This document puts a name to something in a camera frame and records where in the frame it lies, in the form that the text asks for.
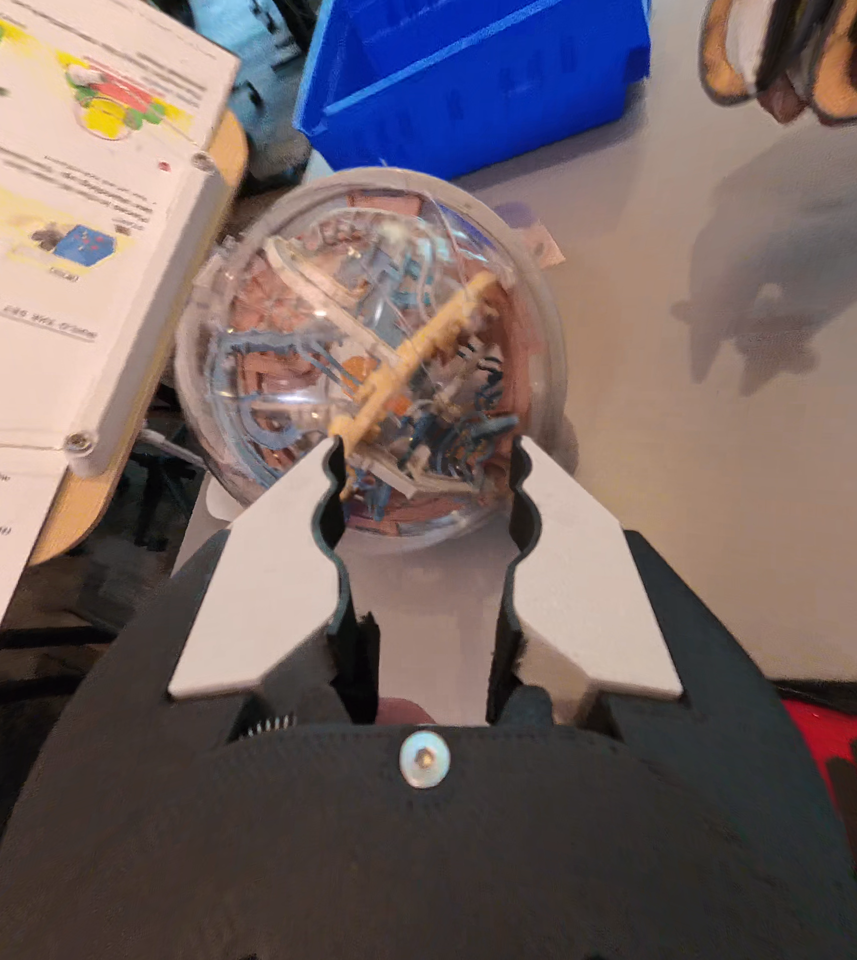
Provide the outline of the blue storage bin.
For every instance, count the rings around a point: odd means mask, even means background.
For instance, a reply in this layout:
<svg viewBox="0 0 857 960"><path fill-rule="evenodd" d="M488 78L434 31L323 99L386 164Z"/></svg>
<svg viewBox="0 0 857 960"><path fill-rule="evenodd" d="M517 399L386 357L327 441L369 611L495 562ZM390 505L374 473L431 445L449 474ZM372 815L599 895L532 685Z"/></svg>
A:
<svg viewBox="0 0 857 960"><path fill-rule="evenodd" d="M323 2L293 125L336 171L444 180L619 120L649 76L643 1Z"/></svg>

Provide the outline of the printed instruction sheet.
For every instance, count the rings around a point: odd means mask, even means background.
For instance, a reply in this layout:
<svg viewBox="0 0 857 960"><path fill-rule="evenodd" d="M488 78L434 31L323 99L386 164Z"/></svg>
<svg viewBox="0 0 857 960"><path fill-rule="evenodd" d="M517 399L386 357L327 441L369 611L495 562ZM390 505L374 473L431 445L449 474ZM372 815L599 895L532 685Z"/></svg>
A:
<svg viewBox="0 0 857 960"><path fill-rule="evenodd" d="M0 1L0 627L228 201L210 145L239 70L150 2Z"/></svg>

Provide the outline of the clear maze ball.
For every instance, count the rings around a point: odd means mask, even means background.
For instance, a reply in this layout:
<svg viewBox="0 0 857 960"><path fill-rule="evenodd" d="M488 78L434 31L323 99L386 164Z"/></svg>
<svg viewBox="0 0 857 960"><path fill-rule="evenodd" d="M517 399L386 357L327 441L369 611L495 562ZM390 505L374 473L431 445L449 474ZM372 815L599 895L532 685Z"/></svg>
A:
<svg viewBox="0 0 857 960"><path fill-rule="evenodd" d="M213 496L239 516L340 437L364 543L418 549L510 499L516 438L555 454L564 334L542 225L412 171L296 188L199 271L175 385Z"/></svg>

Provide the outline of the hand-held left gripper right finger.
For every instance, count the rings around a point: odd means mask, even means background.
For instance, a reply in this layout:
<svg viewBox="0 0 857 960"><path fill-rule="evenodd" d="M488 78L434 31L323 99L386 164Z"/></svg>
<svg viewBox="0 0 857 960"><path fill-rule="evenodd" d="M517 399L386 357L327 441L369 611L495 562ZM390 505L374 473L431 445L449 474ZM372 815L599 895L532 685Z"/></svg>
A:
<svg viewBox="0 0 857 960"><path fill-rule="evenodd" d="M521 686L552 706L602 693L676 702L683 694L621 522L535 442L513 444L509 535L489 705Z"/></svg>

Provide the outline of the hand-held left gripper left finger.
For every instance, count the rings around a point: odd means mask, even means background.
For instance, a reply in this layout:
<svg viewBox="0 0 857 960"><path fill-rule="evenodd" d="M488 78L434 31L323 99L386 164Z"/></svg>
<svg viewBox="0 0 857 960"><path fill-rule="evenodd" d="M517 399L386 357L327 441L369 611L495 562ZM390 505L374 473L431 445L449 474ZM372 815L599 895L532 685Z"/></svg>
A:
<svg viewBox="0 0 857 960"><path fill-rule="evenodd" d="M254 693L295 703L339 672L331 630L351 598L340 438L319 443L230 523L169 680L173 700Z"/></svg>

